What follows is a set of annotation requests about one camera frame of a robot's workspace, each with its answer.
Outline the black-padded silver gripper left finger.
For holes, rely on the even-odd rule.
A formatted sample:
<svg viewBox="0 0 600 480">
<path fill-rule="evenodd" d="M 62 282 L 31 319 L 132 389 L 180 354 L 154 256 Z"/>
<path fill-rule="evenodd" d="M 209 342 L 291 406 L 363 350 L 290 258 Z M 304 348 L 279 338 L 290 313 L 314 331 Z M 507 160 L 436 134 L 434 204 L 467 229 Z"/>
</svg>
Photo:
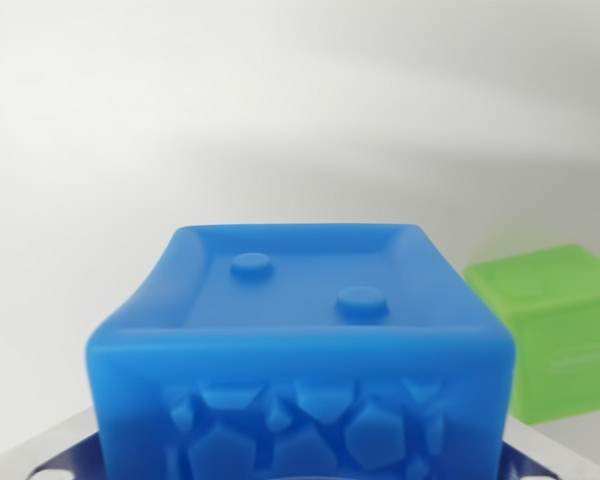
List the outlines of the black-padded silver gripper left finger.
<svg viewBox="0 0 600 480">
<path fill-rule="evenodd" d="M 28 479 L 45 461 L 98 430 L 92 407 L 0 454 L 0 479 Z"/>
</svg>

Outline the black-padded silver gripper right finger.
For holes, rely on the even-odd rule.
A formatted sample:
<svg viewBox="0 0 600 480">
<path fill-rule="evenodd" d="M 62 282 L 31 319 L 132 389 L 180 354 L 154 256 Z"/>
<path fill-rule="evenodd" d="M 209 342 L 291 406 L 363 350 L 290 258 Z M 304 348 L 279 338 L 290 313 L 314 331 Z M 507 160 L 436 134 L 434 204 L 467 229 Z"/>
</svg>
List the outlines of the black-padded silver gripper right finger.
<svg viewBox="0 0 600 480">
<path fill-rule="evenodd" d="M 527 425 L 507 425 L 503 479 L 600 479 L 600 466 Z"/>
</svg>

